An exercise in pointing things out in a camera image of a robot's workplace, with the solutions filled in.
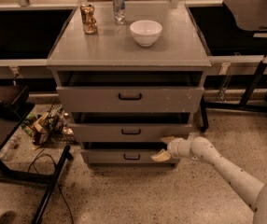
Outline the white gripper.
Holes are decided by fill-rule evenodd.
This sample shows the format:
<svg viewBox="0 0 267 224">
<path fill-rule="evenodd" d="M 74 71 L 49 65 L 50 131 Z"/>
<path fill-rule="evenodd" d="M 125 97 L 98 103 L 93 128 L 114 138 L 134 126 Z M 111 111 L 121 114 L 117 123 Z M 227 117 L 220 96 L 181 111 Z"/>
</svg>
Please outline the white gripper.
<svg viewBox="0 0 267 224">
<path fill-rule="evenodd" d="M 167 145 L 167 150 L 162 149 L 159 153 L 152 155 L 151 159 L 155 162 L 169 161 L 171 156 L 175 159 L 191 158 L 190 140 L 175 138 L 174 136 L 162 137 L 161 141 Z"/>
</svg>

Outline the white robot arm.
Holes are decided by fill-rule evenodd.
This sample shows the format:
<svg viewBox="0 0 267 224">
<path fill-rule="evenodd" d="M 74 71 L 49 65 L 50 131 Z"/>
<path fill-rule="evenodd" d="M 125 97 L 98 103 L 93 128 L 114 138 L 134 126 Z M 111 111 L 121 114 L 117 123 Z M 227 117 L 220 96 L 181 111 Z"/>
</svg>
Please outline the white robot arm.
<svg viewBox="0 0 267 224">
<path fill-rule="evenodd" d="M 155 162 L 190 159 L 210 164 L 253 212 L 253 224 L 267 224 L 267 183 L 264 184 L 244 169 L 222 156 L 204 137 L 184 139 L 163 137 L 167 148 L 151 156 Z"/>
</svg>

